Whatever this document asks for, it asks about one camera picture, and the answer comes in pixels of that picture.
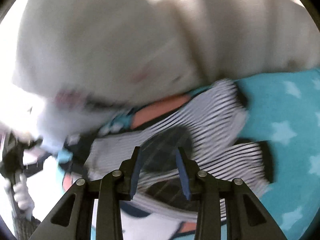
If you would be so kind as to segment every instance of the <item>dark blue fabric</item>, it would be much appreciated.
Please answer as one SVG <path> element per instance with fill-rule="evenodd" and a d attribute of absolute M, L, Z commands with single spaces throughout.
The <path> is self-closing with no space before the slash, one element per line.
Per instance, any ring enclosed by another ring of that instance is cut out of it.
<path fill-rule="evenodd" d="M 127 201 L 119 201 L 119 205 L 122 211 L 132 217 L 145 218 L 150 215 L 150 213 L 130 205 Z"/>
<path fill-rule="evenodd" d="M 186 196 L 187 200 L 190 200 L 191 192 L 190 192 L 190 186 L 189 186 L 189 179 L 188 179 L 186 167 L 183 164 L 181 154 L 178 149 L 176 151 L 176 163 L 179 171 L 183 194 Z"/>
<path fill-rule="evenodd" d="M 0 216 L 0 239 L 1 240 L 17 240 L 14 235 L 11 233 L 2 217 Z"/>
<path fill-rule="evenodd" d="M 137 157 L 137 161 L 135 163 L 132 176 L 131 176 L 131 185 L 130 185 L 130 197 L 133 199 L 133 196 L 136 194 L 137 186 L 138 186 L 138 180 L 139 180 L 139 174 L 140 170 L 143 166 L 144 160 L 143 156 L 139 153 Z"/>

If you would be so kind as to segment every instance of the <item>turquoise fabric with white stars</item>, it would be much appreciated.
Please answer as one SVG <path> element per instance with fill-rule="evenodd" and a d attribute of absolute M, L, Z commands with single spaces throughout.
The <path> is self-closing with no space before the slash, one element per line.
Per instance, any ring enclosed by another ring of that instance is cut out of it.
<path fill-rule="evenodd" d="M 259 74 L 237 81 L 249 100 L 240 136 L 269 140 L 275 183 L 261 201 L 288 240 L 297 240 L 320 207 L 320 71 Z"/>

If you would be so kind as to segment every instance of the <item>black and white striped fabric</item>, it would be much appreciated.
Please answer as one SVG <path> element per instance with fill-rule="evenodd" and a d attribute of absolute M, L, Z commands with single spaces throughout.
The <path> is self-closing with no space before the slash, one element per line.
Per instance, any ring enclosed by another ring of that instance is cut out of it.
<path fill-rule="evenodd" d="M 119 168 L 140 146 L 145 162 L 131 202 L 148 212 L 196 221 L 197 203 L 184 199 L 175 164 L 174 151 L 183 147 L 201 169 L 219 179 L 240 177 L 260 196 L 268 181 L 259 144 L 233 145 L 246 120 L 237 93 L 236 85 L 224 79 L 142 131 L 96 139 L 85 163 L 89 178 L 100 179 Z M 220 204 L 224 220 L 224 201 Z"/>

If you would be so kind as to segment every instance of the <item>black fabric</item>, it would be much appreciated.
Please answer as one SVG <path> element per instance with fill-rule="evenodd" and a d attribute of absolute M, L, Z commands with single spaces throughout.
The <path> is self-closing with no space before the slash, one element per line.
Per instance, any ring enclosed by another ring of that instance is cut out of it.
<path fill-rule="evenodd" d="M 84 168 L 93 141 L 97 138 L 98 130 L 79 135 L 79 140 L 70 144 L 68 140 L 64 143 L 63 148 L 73 153 L 72 160 L 67 163 L 59 163 L 59 166 L 67 173 L 75 172 L 84 177 L 87 176 L 87 171 Z"/>
<path fill-rule="evenodd" d="M 271 154 L 270 145 L 267 141 L 258 142 L 262 151 L 262 162 L 264 167 L 264 176 L 270 183 L 275 182 L 275 162 Z"/>
<path fill-rule="evenodd" d="M 239 138 L 236 140 L 234 145 L 241 144 L 241 143 L 251 143 L 251 142 L 252 142 L 252 140 L 250 140 L 248 138 Z"/>
<path fill-rule="evenodd" d="M 29 240 L 33 232 L 36 230 L 40 221 L 35 219 L 34 217 L 31 218 L 31 221 L 27 220 L 26 218 L 12 218 L 13 219 L 13 227 L 14 233 L 17 240 Z"/>
<path fill-rule="evenodd" d="M 41 156 L 36 163 L 24 165 L 24 175 L 29 178 L 38 172 L 43 170 L 44 161 L 49 158 L 52 154 L 46 152 L 43 156 Z"/>
<path fill-rule="evenodd" d="M 182 192 L 180 178 L 160 181 L 148 188 L 146 194 L 174 208 L 198 212 L 199 202 L 189 201 Z"/>
<path fill-rule="evenodd" d="M 237 98 L 240 102 L 240 104 L 247 108 L 248 107 L 248 104 L 249 104 L 249 101 L 248 101 L 248 98 L 245 96 L 245 94 L 241 91 L 241 89 L 239 88 L 238 84 L 235 82 L 235 85 L 237 87 Z"/>
<path fill-rule="evenodd" d="M 124 211 L 125 213 L 127 213 L 128 215 L 132 216 L 132 217 L 136 217 L 136 218 L 145 218 L 147 216 L 149 216 L 151 213 L 145 212 L 141 209 L 138 209 L 132 205 L 130 205 L 129 201 L 119 201 L 119 206 L 121 208 L 122 211 Z"/>
<path fill-rule="evenodd" d="M 183 147 L 188 158 L 192 154 L 192 139 L 186 127 L 177 126 L 152 136 L 140 147 L 144 172 L 164 172 L 177 168 L 176 151 Z"/>

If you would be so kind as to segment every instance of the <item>white fabric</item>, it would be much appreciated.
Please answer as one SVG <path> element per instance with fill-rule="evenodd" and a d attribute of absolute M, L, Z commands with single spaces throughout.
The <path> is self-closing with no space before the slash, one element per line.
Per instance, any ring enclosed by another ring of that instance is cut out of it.
<path fill-rule="evenodd" d="M 320 65 L 320 33 L 296 0 L 168 0 L 204 76 L 239 79 Z"/>
<path fill-rule="evenodd" d="M 13 82 L 133 105 L 201 85 L 182 37 L 146 0 L 29 0 Z"/>
<path fill-rule="evenodd" d="M 41 147 L 55 153 L 62 149 L 68 135 L 85 133 L 98 129 L 115 115 L 125 113 L 126 109 L 105 109 L 103 111 L 83 111 L 82 109 L 60 109 L 55 104 L 47 102 L 44 107 L 34 106 L 31 118 L 35 120 L 34 138 L 41 136 Z"/>
<path fill-rule="evenodd" d="M 9 190 L 11 183 L 9 179 L 5 180 L 4 189 Z M 25 211 L 26 218 L 31 221 L 32 211 L 35 208 L 35 203 L 32 200 L 28 186 L 27 186 L 27 177 L 24 174 L 20 175 L 20 182 L 16 185 L 13 185 L 14 191 L 14 200 L 17 202 L 18 207 Z"/>

